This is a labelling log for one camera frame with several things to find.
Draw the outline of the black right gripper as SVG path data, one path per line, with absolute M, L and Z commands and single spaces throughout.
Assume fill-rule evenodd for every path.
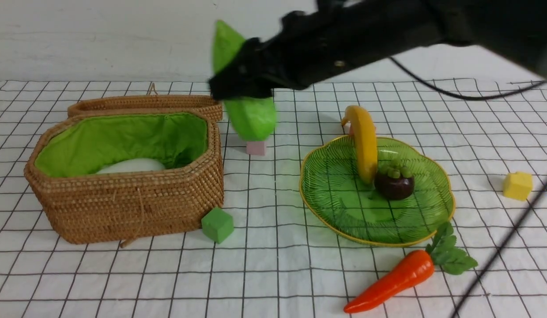
M 324 80 L 445 38 L 434 0 L 319 0 L 292 11 L 272 38 L 250 38 L 209 80 L 215 99 L 267 98 L 276 88 L 303 90 Z

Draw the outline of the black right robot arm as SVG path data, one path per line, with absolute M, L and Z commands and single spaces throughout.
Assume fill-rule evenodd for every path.
M 209 79 L 215 99 L 303 90 L 373 62 L 438 44 L 479 45 L 547 80 L 547 0 L 318 0 L 273 38 L 244 42 Z

